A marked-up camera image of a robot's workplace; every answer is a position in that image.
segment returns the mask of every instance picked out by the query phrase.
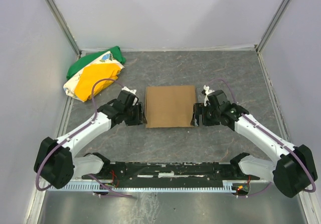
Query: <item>concrete floor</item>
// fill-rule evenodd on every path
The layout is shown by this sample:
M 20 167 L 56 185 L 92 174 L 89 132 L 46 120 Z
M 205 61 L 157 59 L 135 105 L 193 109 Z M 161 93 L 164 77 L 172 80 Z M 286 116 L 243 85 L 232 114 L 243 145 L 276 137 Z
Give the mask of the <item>concrete floor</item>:
M 195 85 L 199 101 L 203 85 L 213 78 L 226 79 L 236 93 L 239 104 L 263 125 L 279 134 L 263 73 L 254 51 L 195 52 L 126 52 L 127 62 L 119 81 L 137 89 L 145 102 L 147 86 Z M 215 82 L 214 90 L 226 86 Z M 112 84 L 96 96 L 100 106 L 119 94 Z M 91 101 L 74 100 L 67 131 L 80 125 L 93 114 Z M 224 126 L 199 128 L 147 129 L 145 125 L 126 127 L 124 123 L 103 133 L 80 153 L 99 152 L 112 161 L 221 161 L 228 162 L 242 152 L 267 158 L 254 144 Z

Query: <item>brown cardboard sheet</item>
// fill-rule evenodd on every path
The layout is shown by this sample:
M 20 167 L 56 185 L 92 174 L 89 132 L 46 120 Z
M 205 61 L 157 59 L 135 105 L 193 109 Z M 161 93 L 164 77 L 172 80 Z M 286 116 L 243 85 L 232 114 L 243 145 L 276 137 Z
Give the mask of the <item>brown cardboard sheet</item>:
M 146 127 L 191 127 L 195 103 L 195 86 L 147 87 Z

